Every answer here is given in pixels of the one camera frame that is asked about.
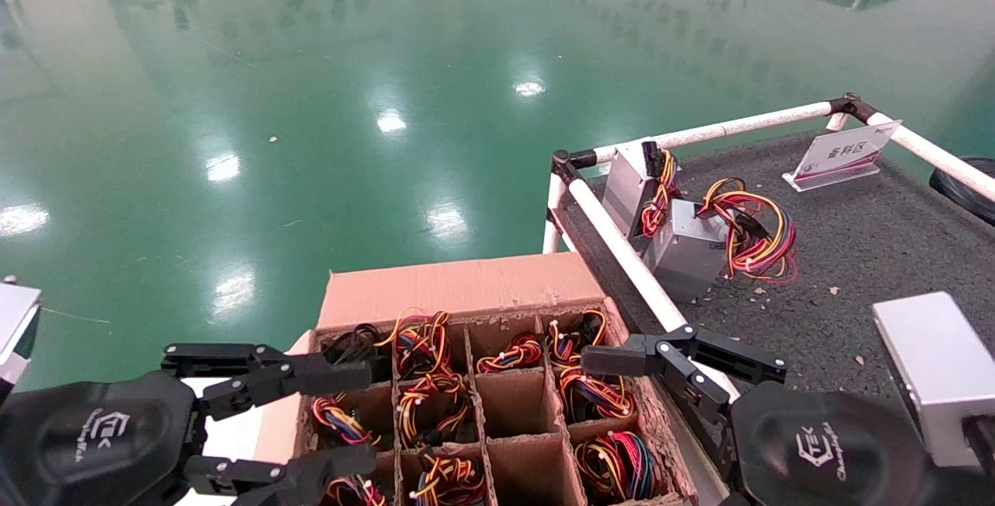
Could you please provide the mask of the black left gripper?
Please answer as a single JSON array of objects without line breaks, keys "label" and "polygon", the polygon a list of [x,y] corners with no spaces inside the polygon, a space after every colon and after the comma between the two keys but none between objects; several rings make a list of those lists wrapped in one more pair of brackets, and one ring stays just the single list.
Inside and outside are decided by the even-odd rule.
[{"label": "black left gripper", "polygon": [[292,395],[368,388],[369,361],[333,364],[321,353],[286,354],[267,344],[170,344],[161,368],[132,381],[8,397],[2,503],[174,505],[191,488],[233,497],[234,505],[319,505],[334,479],[376,468],[368,445],[317,450],[285,464],[193,456],[204,446],[204,422],[194,390],[178,381],[220,379],[203,389],[197,407],[221,421]]}]

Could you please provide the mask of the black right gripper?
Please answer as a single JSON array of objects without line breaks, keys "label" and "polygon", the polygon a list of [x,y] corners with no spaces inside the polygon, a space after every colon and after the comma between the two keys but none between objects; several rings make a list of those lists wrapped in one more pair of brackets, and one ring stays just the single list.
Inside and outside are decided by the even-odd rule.
[{"label": "black right gripper", "polygon": [[[586,372],[656,376],[676,401],[731,428],[739,492],[719,506],[916,505],[934,463],[906,418],[852,393],[787,389],[787,364],[769,351],[685,325],[624,344],[591,344]],[[706,369],[759,385],[738,400]]]}]

